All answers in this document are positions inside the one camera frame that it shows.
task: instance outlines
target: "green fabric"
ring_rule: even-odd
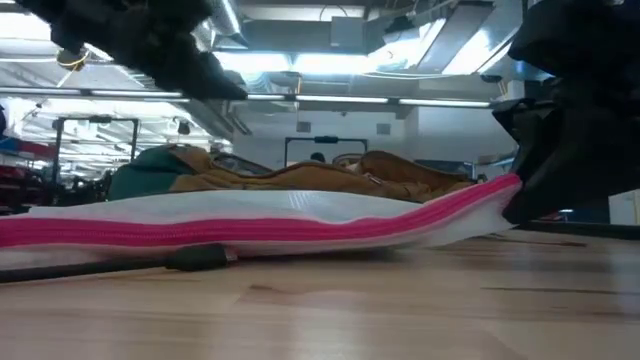
[[[128,165],[120,167],[111,181],[108,200],[165,194],[180,175],[194,170],[171,153],[173,146],[145,150]]]

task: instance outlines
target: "wooden surface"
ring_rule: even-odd
[[[640,242],[505,236],[2,286],[0,359],[640,358]]]

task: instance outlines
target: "pink zipper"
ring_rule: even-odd
[[[344,224],[300,219],[211,219],[178,224],[16,218],[0,220],[0,248],[77,244],[125,247],[184,246],[216,241],[331,241],[390,236],[426,227],[512,186],[504,175],[442,197],[395,218],[363,218]]]

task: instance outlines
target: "ceiling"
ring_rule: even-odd
[[[522,17],[520,1],[446,1],[447,4],[432,11],[434,6],[442,2],[236,0],[235,15],[242,24],[239,32],[248,41],[249,48],[239,47],[230,37],[211,34],[214,40],[212,44],[209,42],[212,46],[206,50],[232,55],[282,55],[286,68],[280,70],[288,70],[287,72],[269,69],[249,71],[238,68],[242,63],[235,59],[230,64],[223,61],[227,75],[252,93],[482,101],[498,98],[501,95],[500,87],[495,83],[482,81],[476,71],[492,55],[497,55],[497,50],[504,47],[518,28]],[[385,44],[384,30],[394,18],[407,13],[413,19],[415,31],[396,32],[393,34],[395,38],[387,39],[389,43]],[[442,50],[435,52],[427,47],[423,49],[424,54],[417,53],[422,51],[421,47],[424,47],[429,31],[435,31],[433,29],[438,24],[441,27],[432,33],[435,35],[432,36],[430,45]],[[344,31],[332,31],[337,26],[345,26],[338,27]],[[360,28],[367,31],[362,31],[359,37],[350,38],[350,34],[359,33]],[[91,55],[88,65],[81,71],[70,73],[56,63],[58,47],[48,41],[47,31],[46,24],[28,14],[0,13],[0,86],[155,89],[148,78],[111,64],[108,58],[98,52]],[[291,72],[296,70],[296,65],[300,65],[298,61],[303,55],[318,52],[346,57],[329,70],[315,71],[317,69],[314,68],[310,72]],[[364,71],[363,67],[355,65],[355,68],[352,67],[355,70],[347,71],[350,68],[345,59],[349,57],[364,58],[369,61],[367,64],[374,61],[374,68],[367,67],[367,71]],[[503,76],[504,81],[535,78],[538,75],[535,72],[525,73],[521,65],[506,56],[497,60],[483,69],[484,74]],[[456,66],[462,70],[447,70],[446,66],[452,63],[457,63]],[[257,67],[265,65],[251,61],[249,64]],[[245,135],[251,134],[252,126],[260,133],[265,133],[268,129],[277,133],[275,128],[285,122],[283,119],[295,119],[295,114],[300,112],[379,112],[388,114],[385,118],[404,119],[411,111],[411,107],[407,106],[325,102],[244,102],[231,107],[221,102],[171,104],[1,97],[0,102],[11,109],[14,135],[42,143],[54,141],[52,123],[59,116],[108,114],[114,117],[137,117],[141,120],[137,152],[167,142],[185,142],[203,147],[209,147],[212,143],[224,143],[228,146],[227,140],[231,140],[233,133],[237,133],[242,126],[248,127],[248,134]],[[41,104],[41,109],[36,107],[38,104]],[[344,121],[351,127],[360,126],[361,121],[350,122],[351,118],[345,117]],[[191,133],[188,136],[178,135],[180,121],[189,124]],[[266,126],[266,121],[271,121],[272,124]],[[340,125],[336,121],[331,126],[345,125],[344,122]],[[132,127],[129,123],[113,122],[108,126],[86,122],[69,123],[65,126],[61,151],[61,158],[66,164],[65,171],[69,174],[92,176],[117,166],[128,157],[131,134]],[[70,140],[75,140],[76,143],[71,144]]]

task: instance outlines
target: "person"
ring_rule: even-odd
[[[321,162],[323,164],[327,162],[324,159],[324,155],[322,155],[322,153],[320,153],[320,152],[315,152],[315,153],[311,154],[311,160],[318,161],[318,162]]]

